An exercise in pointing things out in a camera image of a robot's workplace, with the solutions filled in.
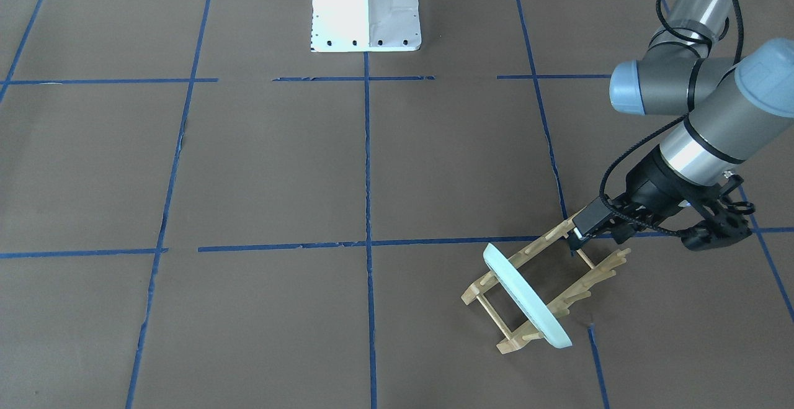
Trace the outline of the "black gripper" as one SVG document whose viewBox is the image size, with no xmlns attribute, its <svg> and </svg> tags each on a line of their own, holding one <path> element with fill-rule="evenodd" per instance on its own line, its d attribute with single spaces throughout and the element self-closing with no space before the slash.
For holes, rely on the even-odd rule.
<svg viewBox="0 0 794 409">
<path fill-rule="evenodd" d="M 622 219 L 634 219 L 635 225 L 651 227 L 659 233 L 673 236 L 694 236 L 694 228 L 664 229 L 661 223 L 679 213 L 681 202 L 699 202 L 712 199 L 714 186 L 689 182 L 673 171 L 664 160 L 658 146 L 652 149 L 625 178 L 626 189 L 612 201 Z M 570 236 L 572 253 L 583 253 L 593 236 L 612 231 L 621 220 L 597 196 L 573 217 L 573 235 Z"/>
</svg>

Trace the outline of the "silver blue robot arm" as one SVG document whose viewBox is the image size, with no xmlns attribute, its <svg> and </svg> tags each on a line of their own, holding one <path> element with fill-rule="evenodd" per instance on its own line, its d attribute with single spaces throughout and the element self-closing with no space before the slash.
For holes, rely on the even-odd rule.
<svg viewBox="0 0 794 409">
<path fill-rule="evenodd" d="M 673 115 L 666 138 L 630 169 L 624 191 L 599 195 L 573 217 L 571 250 L 608 233 L 623 244 L 651 229 L 692 251 L 734 245 L 751 236 L 750 202 L 731 193 L 735 171 L 792 126 L 792 41 L 775 38 L 743 56 L 738 0 L 677 0 L 644 58 L 618 65 L 612 107 L 635 115 Z"/>
</svg>

